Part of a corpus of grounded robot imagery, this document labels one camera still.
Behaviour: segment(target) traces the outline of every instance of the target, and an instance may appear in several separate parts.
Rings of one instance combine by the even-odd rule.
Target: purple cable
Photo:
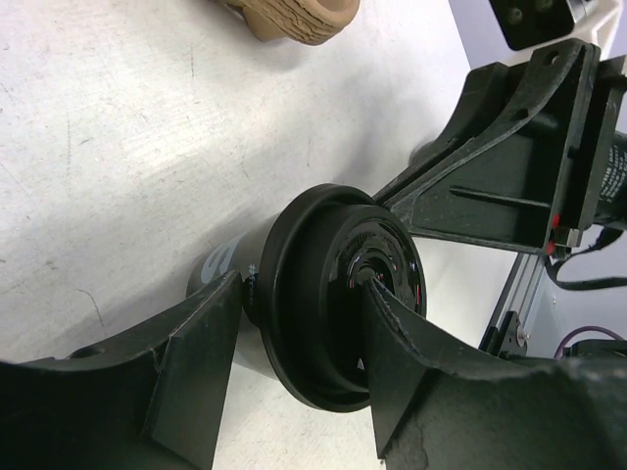
[[[572,340],[575,336],[579,335],[580,333],[586,333],[588,331],[596,331],[598,333],[604,333],[616,341],[625,341],[625,339],[622,336],[620,336],[618,333],[614,333],[613,331],[608,330],[607,328],[603,328],[602,326],[594,326],[594,325],[582,326],[580,328],[577,328],[576,330],[572,330],[570,333],[568,333],[564,337],[563,340],[561,340],[561,342],[559,343],[559,346],[557,347],[557,350],[555,351],[554,358],[560,359],[564,354],[564,349],[566,348],[566,345],[568,344],[568,342]]]

